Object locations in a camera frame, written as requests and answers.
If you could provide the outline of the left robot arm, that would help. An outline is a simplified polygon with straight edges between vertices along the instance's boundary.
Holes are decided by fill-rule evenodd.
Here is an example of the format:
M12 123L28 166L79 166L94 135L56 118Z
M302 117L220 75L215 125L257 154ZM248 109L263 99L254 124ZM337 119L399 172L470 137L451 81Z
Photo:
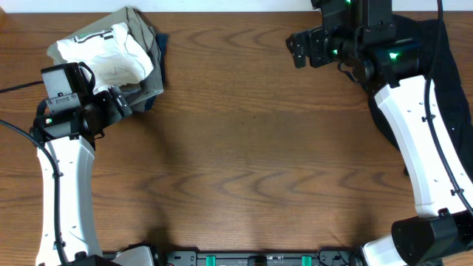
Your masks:
M37 265L157 265L148 244L107 253L100 247L92 204L95 141L130 116L116 86L95 93L84 63L41 71L47 99L39 103L29 136L38 149L43 182L43 222Z

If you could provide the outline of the white t-shirt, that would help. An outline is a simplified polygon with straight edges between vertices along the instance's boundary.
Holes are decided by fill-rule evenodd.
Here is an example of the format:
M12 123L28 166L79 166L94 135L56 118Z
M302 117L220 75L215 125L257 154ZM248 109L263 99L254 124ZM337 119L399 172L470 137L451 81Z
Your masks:
M112 86L140 83L154 69L150 57L124 22L108 30L60 40L57 45L66 62L83 62L92 70L94 94Z

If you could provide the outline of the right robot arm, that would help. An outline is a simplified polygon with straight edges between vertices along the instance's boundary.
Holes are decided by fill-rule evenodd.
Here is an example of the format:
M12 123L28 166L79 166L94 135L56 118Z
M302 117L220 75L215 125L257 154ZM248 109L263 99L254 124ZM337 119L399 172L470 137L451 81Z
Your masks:
M286 41L297 68L336 63L369 95L401 152L416 216L324 265L441 265L472 249L472 121L442 16L414 21L390 1L313 0L320 27Z

